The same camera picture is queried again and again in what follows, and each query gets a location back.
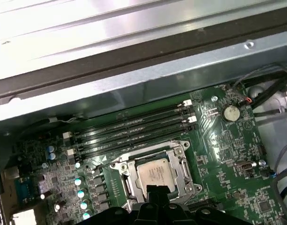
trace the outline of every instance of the screw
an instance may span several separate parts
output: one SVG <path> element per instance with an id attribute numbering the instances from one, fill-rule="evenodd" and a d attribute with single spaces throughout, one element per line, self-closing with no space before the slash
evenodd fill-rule
<path id="1" fill-rule="evenodd" d="M 201 212 L 202 212 L 203 214 L 206 214 L 206 215 L 209 215 L 209 214 L 210 214 L 210 211 L 209 211 L 209 210 L 206 210 L 206 209 L 202 210 Z"/>
<path id="2" fill-rule="evenodd" d="M 253 48 L 254 47 L 254 42 L 253 41 L 251 41 L 251 40 L 248 40 L 246 43 L 245 43 L 245 48 L 246 49 L 251 49 L 251 48 Z"/>
<path id="3" fill-rule="evenodd" d="M 191 186 L 187 186 L 186 187 L 186 192 L 191 192 L 192 191 L 192 187 Z"/>
<path id="4" fill-rule="evenodd" d="M 177 208 L 177 206 L 176 206 L 176 205 L 174 205 L 174 204 L 170 204 L 168 207 L 169 207 L 170 209 L 172 209 L 172 210 L 174 210 L 174 209 L 176 209 L 176 208 Z"/>
<path id="5" fill-rule="evenodd" d="M 127 165 L 126 164 L 122 164 L 121 165 L 121 170 L 126 170 L 127 169 Z"/>
<path id="6" fill-rule="evenodd" d="M 218 99 L 219 99 L 219 98 L 218 98 L 217 96 L 212 96 L 212 97 L 211 97 L 211 101 L 212 101 L 212 102 L 216 102 Z"/>
<path id="7" fill-rule="evenodd" d="M 265 162 L 263 159 L 261 159 L 261 160 L 259 160 L 258 164 L 259 164 L 260 166 L 265 166 L 265 165 L 266 165 L 266 162 Z"/>

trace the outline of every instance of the capacitor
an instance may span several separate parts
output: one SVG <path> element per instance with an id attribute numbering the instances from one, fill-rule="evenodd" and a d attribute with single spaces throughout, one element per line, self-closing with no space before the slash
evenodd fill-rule
<path id="1" fill-rule="evenodd" d="M 89 205 L 89 200 L 88 200 L 88 199 L 85 199 L 85 200 L 83 200 L 82 203 L 80 204 L 80 207 L 81 207 L 81 209 L 85 210 L 85 209 L 87 209 L 88 205 Z"/>
<path id="2" fill-rule="evenodd" d="M 222 117 L 225 121 L 235 122 L 241 116 L 241 111 L 234 105 L 226 106 L 222 111 Z"/>
<path id="3" fill-rule="evenodd" d="M 46 169 L 46 168 L 48 168 L 49 167 L 49 165 L 47 164 L 47 163 L 43 163 L 42 165 L 41 165 L 41 168 L 43 168 L 43 169 Z"/>
<path id="4" fill-rule="evenodd" d="M 259 164 L 260 166 L 265 166 L 265 165 L 266 165 L 266 162 L 265 162 L 263 159 L 261 159 L 261 160 L 259 160 L 258 164 Z"/>
<path id="5" fill-rule="evenodd" d="M 52 152 L 54 152 L 56 150 L 56 148 L 53 146 L 53 145 L 50 145 L 50 146 L 48 146 L 47 148 L 46 148 L 46 151 L 48 152 L 48 153 L 52 153 Z"/>
<path id="6" fill-rule="evenodd" d="M 50 153 L 49 154 L 49 160 L 55 160 L 56 159 L 56 154 L 55 153 Z"/>
<path id="7" fill-rule="evenodd" d="M 47 197 L 49 197 L 49 196 L 51 196 L 51 195 L 52 195 L 51 191 L 46 191 L 46 192 L 44 192 L 44 193 L 42 193 L 42 194 L 40 195 L 40 198 L 41 198 L 42 200 L 44 200 L 45 198 L 47 198 Z"/>
<path id="8" fill-rule="evenodd" d="M 76 180 L 75 180 L 75 185 L 76 186 L 80 186 L 83 182 L 83 177 L 78 177 Z"/>
<path id="9" fill-rule="evenodd" d="M 76 164 L 75 164 L 75 168 L 76 168 L 76 169 L 78 169 L 78 168 L 80 168 L 80 166 L 81 166 L 81 163 L 76 162 Z"/>
<path id="10" fill-rule="evenodd" d="M 77 196 L 79 197 L 79 198 L 83 198 L 84 197 L 84 195 L 85 195 L 85 193 L 86 193 L 86 189 L 81 189 L 80 191 L 78 191 L 78 193 L 77 193 Z"/>
<path id="11" fill-rule="evenodd" d="M 89 217 L 92 216 L 92 211 L 91 210 L 87 210 L 84 214 L 83 214 L 83 219 L 86 220 Z"/>
<path id="12" fill-rule="evenodd" d="M 55 204 L 55 209 L 60 210 L 60 208 L 62 208 L 65 205 L 65 203 L 66 203 L 65 201 L 61 201 L 61 202 Z"/>

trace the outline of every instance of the electrolytic capacitor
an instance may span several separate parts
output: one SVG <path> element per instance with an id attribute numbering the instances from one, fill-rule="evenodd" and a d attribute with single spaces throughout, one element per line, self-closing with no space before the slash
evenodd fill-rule
<path id="1" fill-rule="evenodd" d="M 42 200 L 44 200 L 45 198 L 47 198 L 47 197 L 49 197 L 49 196 L 51 196 L 51 195 L 52 195 L 51 191 L 46 191 L 46 192 L 44 192 L 44 193 L 42 193 L 42 194 L 40 195 L 40 198 L 41 198 Z"/>
<path id="2" fill-rule="evenodd" d="M 46 151 L 48 152 L 48 153 L 52 153 L 52 152 L 54 152 L 56 150 L 56 148 L 53 146 L 53 145 L 50 145 L 50 146 L 48 146 L 47 148 L 46 148 Z"/>
<path id="3" fill-rule="evenodd" d="M 43 169 L 46 169 L 46 168 L 48 168 L 49 167 L 49 165 L 47 164 L 47 163 L 43 163 L 42 165 L 41 165 L 41 168 L 43 168 Z"/>
<path id="4" fill-rule="evenodd" d="M 89 203 L 90 202 L 88 199 L 83 200 L 81 205 L 80 205 L 81 209 L 83 209 L 83 210 L 87 209 L 87 207 L 89 206 Z"/>
<path id="5" fill-rule="evenodd" d="M 56 154 L 55 153 L 50 153 L 49 154 L 49 160 L 55 160 L 56 159 Z"/>
<path id="6" fill-rule="evenodd" d="M 91 210 L 87 210 L 85 213 L 83 213 L 83 219 L 86 220 L 89 217 L 92 216 L 92 211 Z"/>
<path id="7" fill-rule="evenodd" d="M 65 205 L 65 203 L 66 203 L 65 201 L 61 201 L 61 202 L 55 204 L 55 209 L 60 210 Z"/>
<path id="8" fill-rule="evenodd" d="M 82 183 L 83 183 L 83 177 L 78 177 L 78 178 L 75 180 L 75 185 L 76 185 L 76 186 L 80 186 Z"/>
<path id="9" fill-rule="evenodd" d="M 75 168 L 76 168 L 76 169 L 79 169 L 79 168 L 80 168 L 80 166 L 81 166 L 81 163 L 76 162 L 76 164 L 75 164 Z"/>
<path id="10" fill-rule="evenodd" d="M 86 193 L 86 189 L 81 189 L 80 191 L 78 191 L 78 193 L 77 193 L 77 196 L 79 197 L 79 198 L 83 198 L 84 197 L 84 195 L 85 195 L 85 193 Z"/>

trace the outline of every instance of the mounting screw hole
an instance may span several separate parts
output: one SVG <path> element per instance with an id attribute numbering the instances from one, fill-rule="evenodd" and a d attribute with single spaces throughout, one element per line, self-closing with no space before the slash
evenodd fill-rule
<path id="1" fill-rule="evenodd" d="M 254 47 L 254 42 L 253 41 L 251 41 L 251 40 L 248 40 L 246 43 L 245 43 L 245 48 L 246 49 L 251 49 L 251 48 L 253 48 Z"/>

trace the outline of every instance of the blue capacitor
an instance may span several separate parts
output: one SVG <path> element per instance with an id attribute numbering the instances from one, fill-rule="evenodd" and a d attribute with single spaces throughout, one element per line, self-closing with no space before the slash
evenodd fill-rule
<path id="1" fill-rule="evenodd" d="M 50 145 L 50 146 L 48 146 L 48 147 L 46 148 L 46 151 L 49 152 L 49 153 L 54 152 L 54 151 L 55 151 L 55 147 L 52 146 L 52 145 Z"/>
<path id="2" fill-rule="evenodd" d="M 50 153 L 49 154 L 49 160 L 55 160 L 56 159 L 56 154 L 55 153 Z"/>

